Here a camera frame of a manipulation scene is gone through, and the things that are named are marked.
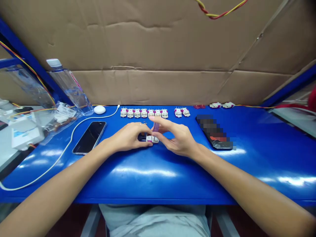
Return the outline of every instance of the phone screen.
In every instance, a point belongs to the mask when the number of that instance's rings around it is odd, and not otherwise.
[[[89,153],[99,142],[105,126],[106,122],[92,122],[72,152],[77,155]]]

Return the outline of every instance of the wrist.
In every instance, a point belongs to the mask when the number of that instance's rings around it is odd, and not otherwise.
[[[98,154],[105,159],[117,152],[116,147],[111,145],[108,138],[101,141],[94,150],[96,150]]]
[[[191,159],[197,163],[201,163],[205,159],[210,159],[213,156],[216,156],[216,155],[213,152],[211,152],[207,147],[203,146],[202,144],[197,143],[197,147]]]

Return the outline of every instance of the pixelated phone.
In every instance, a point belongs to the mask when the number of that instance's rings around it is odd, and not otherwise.
[[[76,155],[88,154],[98,144],[106,125],[106,122],[92,122],[75,145],[72,152]]]
[[[204,135],[215,150],[232,150],[232,143],[210,115],[198,115],[195,120],[200,125]]]

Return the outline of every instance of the bottle label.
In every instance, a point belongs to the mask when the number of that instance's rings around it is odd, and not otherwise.
[[[69,74],[70,74],[71,78],[74,80],[74,82],[77,84],[77,86],[79,87],[79,90],[82,91],[82,88],[79,85],[79,82],[76,80],[75,76],[73,75],[72,71],[69,71]]]
[[[61,114],[61,115],[67,116],[69,118],[74,117],[75,114],[77,113],[75,110],[67,108],[63,105],[59,105],[56,112]]]

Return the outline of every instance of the plastic bottle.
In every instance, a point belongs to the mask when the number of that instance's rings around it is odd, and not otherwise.
[[[46,109],[52,108],[53,102],[47,91],[24,68],[11,66],[6,72],[38,104]]]
[[[47,59],[46,61],[53,69],[49,72],[50,75],[63,89],[69,99],[79,110],[81,110],[84,116],[92,115],[93,107],[73,73],[70,70],[63,68],[58,59]]]

